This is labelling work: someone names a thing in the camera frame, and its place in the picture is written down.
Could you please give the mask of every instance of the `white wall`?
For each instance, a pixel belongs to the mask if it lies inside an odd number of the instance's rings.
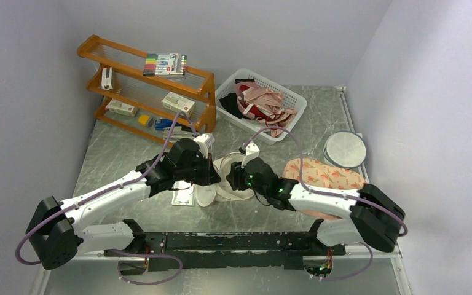
[[[472,1],[394,0],[347,97],[414,294],[472,294]]]
[[[85,35],[183,52],[219,83],[249,68],[282,84],[346,85],[391,0],[61,0]]]
[[[37,266],[14,249],[38,202],[73,193],[99,98],[85,89],[90,64],[53,1],[0,0],[0,294],[27,294]],[[28,243],[23,251],[36,259]]]

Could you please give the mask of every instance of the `clothing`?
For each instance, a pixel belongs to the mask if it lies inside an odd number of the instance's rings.
[[[283,92],[260,87],[255,82],[235,81],[238,109],[247,118],[266,126],[287,127],[294,120],[297,110],[283,108]],[[283,130],[272,130],[270,135],[278,137]]]
[[[254,197],[254,192],[252,189],[246,189],[244,191],[233,191],[229,182],[226,180],[227,175],[230,173],[230,167],[232,163],[241,162],[245,156],[239,152],[231,152],[230,154],[225,155],[224,157],[213,161],[214,169],[218,172],[221,178],[221,182],[212,185],[211,187],[215,188],[215,193],[213,194],[210,191],[207,191],[204,194],[204,191],[200,186],[195,186],[197,194],[195,194],[196,201],[201,207],[207,207],[211,205],[214,201],[219,202],[228,202],[228,201],[243,201]]]
[[[290,160],[285,165],[282,177],[299,180],[299,167],[299,158]],[[359,173],[349,169],[332,167],[313,159],[303,159],[303,182],[330,189],[361,189],[366,181]],[[310,210],[301,212],[325,220],[339,219],[337,216],[322,212]]]
[[[229,93],[227,96],[224,98],[220,98],[220,104],[221,106],[229,112],[229,114],[233,115],[234,117],[238,119],[244,119],[246,118],[242,112],[240,112],[238,108],[238,98],[236,97],[236,93]]]

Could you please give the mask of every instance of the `white laundry basket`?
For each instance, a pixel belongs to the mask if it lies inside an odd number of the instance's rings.
[[[288,125],[287,129],[289,131],[294,128],[297,121],[303,115],[305,108],[307,107],[307,100],[300,95],[295,94],[294,92],[288,90],[287,88],[268,80],[265,77],[262,77],[248,69],[239,69],[231,75],[220,87],[216,90],[216,110],[217,112],[229,120],[234,125],[240,127],[241,129],[247,130],[251,133],[258,131],[260,128],[264,127],[265,125],[259,123],[253,123],[251,120],[242,120],[238,119],[235,116],[229,114],[220,104],[219,99],[224,98],[229,93],[234,93],[234,80],[235,79],[247,79],[252,78],[256,81],[261,87],[268,87],[270,89],[274,89],[278,92],[283,92],[285,95],[283,96],[283,107],[284,108],[293,108],[297,110],[297,114],[294,117],[294,120]],[[267,144],[275,144],[285,138],[287,134],[285,132],[281,133],[280,136],[274,138],[267,134],[266,132],[262,132],[259,134],[259,138],[263,140],[263,142]]]

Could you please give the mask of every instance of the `wooden shelf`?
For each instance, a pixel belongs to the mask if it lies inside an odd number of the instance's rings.
[[[216,126],[216,99],[214,97],[213,73],[188,66],[184,77],[168,79],[166,77],[144,76],[141,69],[145,62],[146,52],[102,39],[96,35],[89,37],[78,48],[77,54],[99,63],[97,73],[87,84],[90,91],[167,119],[173,119],[175,114],[168,112],[161,105],[161,101],[169,91],[175,92],[196,101],[191,121],[195,123],[197,130],[205,128],[205,131],[209,133],[214,130]],[[112,90],[101,88],[102,69],[105,67],[114,68],[115,85]],[[101,105],[103,111],[99,109],[95,113],[97,119],[163,143],[163,139],[159,137],[150,133],[142,134],[144,132],[141,130],[106,117],[104,114],[107,103],[104,103]],[[187,120],[182,118],[178,119],[178,123],[188,125]]]

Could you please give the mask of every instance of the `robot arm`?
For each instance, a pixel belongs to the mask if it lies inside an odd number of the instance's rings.
[[[120,188],[103,194],[83,205],[83,199],[102,191],[101,187],[88,194],[57,202],[53,197],[41,201],[28,226],[29,232],[48,216],[72,205],[76,208],[46,224],[29,240],[45,269],[54,269],[73,258],[77,253],[104,249],[125,249],[137,253],[146,245],[146,235],[132,219],[109,225],[92,225],[104,215],[128,203],[152,197],[162,191],[171,190],[175,181],[187,181],[199,186],[220,182],[208,153],[213,142],[212,135],[201,135],[194,140],[181,139],[145,178],[123,186],[127,181],[140,178],[155,159],[138,165],[121,179],[108,184],[120,184]],[[368,198],[373,202],[398,212],[404,212],[376,187],[367,184],[362,190],[327,191],[329,196],[307,192],[296,180],[278,178],[271,167],[261,160],[259,149],[254,143],[247,145],[242,162],[233,163],[227,180],[233,190],[249,187],[263,195],[279,210],[312,210],[332,214],[342,219],[318,223],[317,239],[326,246],[340,243],[366,242],[381,251],[393,251],[400,225],[373,208],[357,204],[350,199],[336,198],[336,192],[349,196]]]

